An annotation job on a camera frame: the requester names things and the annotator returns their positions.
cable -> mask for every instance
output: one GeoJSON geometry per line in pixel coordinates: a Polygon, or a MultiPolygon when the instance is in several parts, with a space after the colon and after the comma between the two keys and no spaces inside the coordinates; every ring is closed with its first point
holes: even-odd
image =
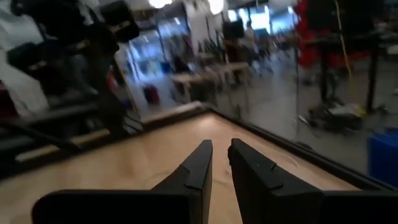
{"type": "MultiPolygon", "coordinates": [[[[357,91],[356,91],[356,85],[355,85],[355,81],[354,81],[354,77],[353,77],[353,73],[352,73],[351,67],[350,67],[349,62],[348,62],[346,44],[345,44],[344,36],[343,36],[343,26],[341,25],[341,18],[340,18],[340,5],[338,4],[338,0],[334,0],[334,2],[335,2],[335,6],[336,6],[338,28],[339,28],[339,32],[340,32],[341,45],[342,45],[342,48],[343,48],[344,61],[345,61],[345,64],[346,64],[346,68],[348,70],[349,82],[350,82],[350,85],[351,85],[351,94],[353,95],[354,100],[356,102],[358,102],[358,94],[357,94],[357,91]]],[[[358,110],[358,113],[359,113],[360,116],[366,115],[365,110],[363,110],[362,108],[358,107],[357,110],[358,110]]]]}

concrete floor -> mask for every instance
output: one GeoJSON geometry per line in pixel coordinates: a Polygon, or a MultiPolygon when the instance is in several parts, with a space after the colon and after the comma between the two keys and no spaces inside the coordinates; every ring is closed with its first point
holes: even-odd
{"type": "MultiPolygon", "coordinates": [[[[372,135],[372,130],[380,131],[383,127],[398,127],[398,116],[390,115],[382,118],[379,115],[368,116],[364,121],[364,128],[357,133],[344,136],[332,134],[319,129],[309,128],[302,122],[297,122],[298,114],[307,113],[308,109],[319,104],[320,91],[317,86],[304,86],[300,84],[297,89],[294,63],[291,59],[281,56],[272,60],[274,73],[264,73],[262,77],[254,76],[249,89],[250,110],[243,114],[243,119],[256,126],[269,130],[284,138],[304,142],[316,152],[336,160],[352,169],[367,173],[367,138],[372,135]]],[[[357,102],[365,106],[368,86],[367,67],[369,60],[356,62],[354,67],[354,80],[358,92],[358,99],[351,97],[348,80],[342,80],[338,87],[338,96],[347,103],[357,102]]],[[[398,112],[396,96],[392,96],[394,87],[398,86],[396,77],[398,68],[393,62],[379,62],[375,106],[386,104],[392,112],[398,112]]],[[[133,95],[137,101],[140,113],[144,115],[165,111],[178,103],[170,97],[172,86],[167,77],[152,82],[159,91],[160,105],[148,106],[141,86],[131,85],[133,95]]],[[[233,91],[233,103],[244,106],[243,89],[233,91]]],[[[233,114],[233,108],[228,105],[225,93],[218,95],[218,108],[233,114]]]]}

blue bin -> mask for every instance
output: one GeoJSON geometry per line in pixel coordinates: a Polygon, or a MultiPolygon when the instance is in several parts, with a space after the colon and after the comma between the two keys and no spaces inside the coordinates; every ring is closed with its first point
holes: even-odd
{"type": "Polygon", "coordinates": [[[398,187],[398,132],[374,134],[368,139],[369,175],[398,187]]]}

wooden tabletop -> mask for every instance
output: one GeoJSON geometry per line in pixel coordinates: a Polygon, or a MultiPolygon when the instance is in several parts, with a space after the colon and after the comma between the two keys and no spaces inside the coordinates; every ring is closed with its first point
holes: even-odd
{"type": "Polygon", "coordinates": [[[1,223],[30,223],[42,196],[61,189],[151,189],[204,139],[213,141],[209,223],[241,223],[227,150],[240,138],[278,166],[322,190],[358,190],[317,166],[215,115],[204,114],[0,182],[1,223]]]}
{"type": "Polygon", "coordinates": [[[205,80],[214,80],[216,76],[210,73],[204,74],[179,74],[173,75],[172,80],[174,82],[182,83],[182,84],[189,84],[189,83],[198,83],[203,82],[205,80]]]}
{"type": "Polygon", "coordinates": [[[233,72],[236,70],[244,70],[249,68],[249,64],[246,62],[228,63],[220,67],[220,72],[233,72]]]}

black frame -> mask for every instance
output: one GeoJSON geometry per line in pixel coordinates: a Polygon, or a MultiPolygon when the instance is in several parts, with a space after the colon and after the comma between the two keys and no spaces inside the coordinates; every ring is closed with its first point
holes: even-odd
{"type": "Polygon", "coordinates": [[[372,177],[364,175],[356,170],[346,167],[345,165],[343,165],[339,162],[333,161],[325,156],[319,155],[313,150],[307,149],[306,147],[303,147],[299,144],[289,141],[288,139],[282,138],[276,134],[273,134],[269,131],[261,129],[255,125],[246,123],[246,122],[238,120],[238,119],[234,119],[234,118],[228,116],[227,114],[219,112],[218,110],[216,110],[215,108],[213,108],[209,105],[200,105],[200,106],[197,106],[197,107],[190,109],[183,113],[173,114],[171,116],[168,116],[168,117],[165,117],[165,118],[162,118],[159,120],[155,120],[155,121],[149,121],[149,122],[143,124],[143,127],[144,127],[143,132],[133,134],[132,136],[128,136],[126,138],[113,138],[111,136],[104,136],[102,138],[95,139],[90,142],[86,142],[80,146],[80,148],[83,150],[77,154],[72,154],[70,152],[61,150],[61,151],[52,152],[50,154],[20,163],[17,166],[10,167],[9,169],[6,170],[6,172],[0,173],[0,179],[6,178],[6,177],[12,177],[17,174],[26,172],[28,170],[46,166],[46,165],[54,163],[54,162],[64,161],[66,159],[73,158],[76,155],[90,152],[99,147],[104,147],[109,144],[113,144],[118,141],[121,141],[123,139],[138,137],[138,136],[141,136],[142,134],[149,133],[151,131],[155,131],[157,129],[164,128],[168,125],[186,121],[188,119],[191,119],[196,116],[203,115],[203,114],[207,114],[207,113],[214,113],[214,114],[228,120],[229,122],[239,126],[240,128],[243,128],[243,129],[265,139],[266,141],[269,141],[269,142],[275,144],[276,146],[279,146],[282,149],[285,149],[286,151],[288,151],[298,157],[301,157],[302,159],[305,159],[306,161],[309,161],[310,163],[312,163],[312,164],[318,166],[319,168],[329,172],[330,174],[352,184],[353,186],[358,187],[359,189],[363,189],[363,190],[395,190],[395,188],[390,185],[387,185],[383,182],[373,179],[372,177]]]}

